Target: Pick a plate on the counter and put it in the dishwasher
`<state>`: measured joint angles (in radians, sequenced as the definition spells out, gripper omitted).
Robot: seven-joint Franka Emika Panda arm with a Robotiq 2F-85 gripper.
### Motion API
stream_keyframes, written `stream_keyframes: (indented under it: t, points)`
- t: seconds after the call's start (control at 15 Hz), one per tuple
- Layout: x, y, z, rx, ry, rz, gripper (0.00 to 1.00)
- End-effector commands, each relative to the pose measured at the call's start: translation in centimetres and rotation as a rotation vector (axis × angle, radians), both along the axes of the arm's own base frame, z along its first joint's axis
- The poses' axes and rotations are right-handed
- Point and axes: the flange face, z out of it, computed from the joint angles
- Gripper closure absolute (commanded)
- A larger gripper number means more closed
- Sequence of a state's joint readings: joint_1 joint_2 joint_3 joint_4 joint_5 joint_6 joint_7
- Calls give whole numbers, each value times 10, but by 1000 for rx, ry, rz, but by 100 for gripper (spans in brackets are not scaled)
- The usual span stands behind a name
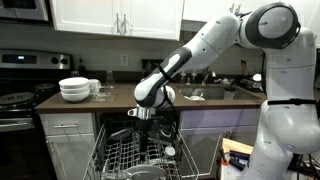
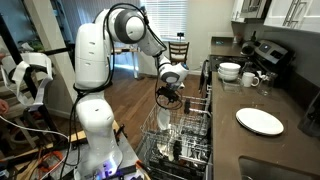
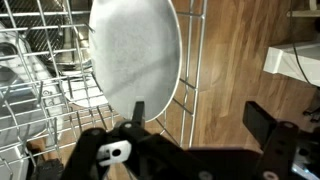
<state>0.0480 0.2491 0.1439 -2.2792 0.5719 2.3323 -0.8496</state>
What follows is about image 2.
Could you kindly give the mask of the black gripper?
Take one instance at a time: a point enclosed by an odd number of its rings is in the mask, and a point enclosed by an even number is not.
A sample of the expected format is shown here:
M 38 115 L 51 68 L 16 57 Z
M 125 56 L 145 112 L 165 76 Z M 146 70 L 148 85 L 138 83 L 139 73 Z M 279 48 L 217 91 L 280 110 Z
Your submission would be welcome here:
M 156 91 L 156 101 L 166 102 L 167 104 L 175 103 L 180 101 L 180 96 L 172 89 L 161 86 Z

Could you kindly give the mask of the white robot base table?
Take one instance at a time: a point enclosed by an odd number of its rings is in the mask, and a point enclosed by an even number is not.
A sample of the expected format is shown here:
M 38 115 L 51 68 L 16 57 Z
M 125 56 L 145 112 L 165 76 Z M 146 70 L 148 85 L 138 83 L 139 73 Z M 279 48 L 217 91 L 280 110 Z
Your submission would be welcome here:
M 61 180 L 149 180 L 123 135 L 119 142 L 114 136 L 107 139 L 86 137 L 85 140 L 79 164 Z

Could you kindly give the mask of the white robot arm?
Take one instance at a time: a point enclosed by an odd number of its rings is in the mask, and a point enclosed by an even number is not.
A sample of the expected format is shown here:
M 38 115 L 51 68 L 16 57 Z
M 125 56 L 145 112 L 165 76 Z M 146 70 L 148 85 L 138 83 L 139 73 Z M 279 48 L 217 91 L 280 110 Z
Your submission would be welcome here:
M 81 25 L 75 44 L 75 110 L 89 151 L 74 169 L 75 180 L 108 178 L 123 161 L 112 128 L 114 113 L 104 97 L 112 79 L 110 55 L 116 42 L 136 44 L 155 59 L 159 78 L 166 83 L 157 93 L 171 102 L 178 99 L 176 91 L 189 71 L 186 64 L 173 65 L 163 54 L 166 45 L 152 29 L 146 12 L 133 4 L 117 3 L 100 11 L 93 22 Z

